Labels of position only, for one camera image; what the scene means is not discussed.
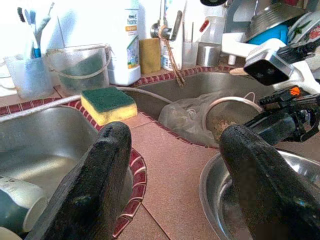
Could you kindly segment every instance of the orange part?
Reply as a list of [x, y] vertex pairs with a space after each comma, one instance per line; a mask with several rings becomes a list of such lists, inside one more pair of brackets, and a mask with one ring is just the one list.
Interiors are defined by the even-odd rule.
[[292, 96], [299, 96], [301, 94], [300, 89], [297, 86], [291, 88], [290, 93]]

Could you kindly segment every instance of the toothbrush holder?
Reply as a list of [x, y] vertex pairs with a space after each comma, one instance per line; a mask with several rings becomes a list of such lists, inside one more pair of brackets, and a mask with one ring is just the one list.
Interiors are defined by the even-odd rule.
[[20, 98], [35, 100], [48, 97], [54, 92], [44, 57], [32, 59], [6, 57], [5, 62]]

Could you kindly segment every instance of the white wall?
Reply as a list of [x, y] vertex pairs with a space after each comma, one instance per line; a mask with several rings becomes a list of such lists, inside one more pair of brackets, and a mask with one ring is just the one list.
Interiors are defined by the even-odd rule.
[[[111, 0], [53, 0], [51, 21], [43, 31], [41, 51], [50, 48], [63, 48], [103, 43], [108, 39], [106, 26], [112, 25], [107, 10], [112, 10], [115, 1]], [[0, 57], [23, 53], [27, 36], [27, 27], [21, 23], [17, 7], [26, 7], [36, 11], [39, 23], [49, 10], [51, 0], [8, 0], [0, 7]], [[160, 0], [139, 0], [138, 33], [140, 39], [150, 38], [150, 27], [156, 23], [160, 13]], [[207, 7], [200, 0], [187, 0], [185, 27], [190, 29], [194, 22], [194, 31], [198, 30], [205, 16], [223, 16], [222, 6]]]

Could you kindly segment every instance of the blue object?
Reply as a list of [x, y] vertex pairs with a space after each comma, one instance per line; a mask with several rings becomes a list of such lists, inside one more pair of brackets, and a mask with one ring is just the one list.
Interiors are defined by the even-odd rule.
[[269, 39], [280, 39], [285, 44], [288, 44], [288, 27], [284, 24], [280, 24], [270, 28], [250, 39], [248, 44], [260, 45]]
[[35, 58], [41, 58], [41, 50], [40, 48], [34, 48], [34, 56]]

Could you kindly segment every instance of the bucket handle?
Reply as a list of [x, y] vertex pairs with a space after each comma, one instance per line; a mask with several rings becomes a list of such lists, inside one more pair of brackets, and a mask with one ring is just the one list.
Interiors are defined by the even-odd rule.
[[89, 79], [89, 78], [92, 78], [94, 76], [97, 76], [98, 74], [102, 73], [109, 65], [110, 61], [111, 61], [111, 52], [110, 52], [110, 48], [108, 45], [104, 45], [104, 51], [107, 53], [107, 50], [108, 51], [108, 59], [105, 63], [105, 65], [98, 71], [94, 72], [94, 73], [91, 73], [91, 74], [88, 74], [88, 75], [84, 75], [84, 76], [73, 76], [73, 75], [69, 75], [69, 74], [65, 74], [61, 71], [58, 71], [56, 70], [53, 65], [51, 64], [50, 62], [50, 58], [48, 56], [46, 56], [46, 59], [47, 59], [47, 63], [48, 63], [48, 67], [50, 68], [51, 71], [53, 72], [56, 72], [57, 74], [59, 74], [60, 76], [63, 76], [65, 78], [69, 78], [69, 79], [76, 79], [76, 80], [82, 80], [82, 79]]

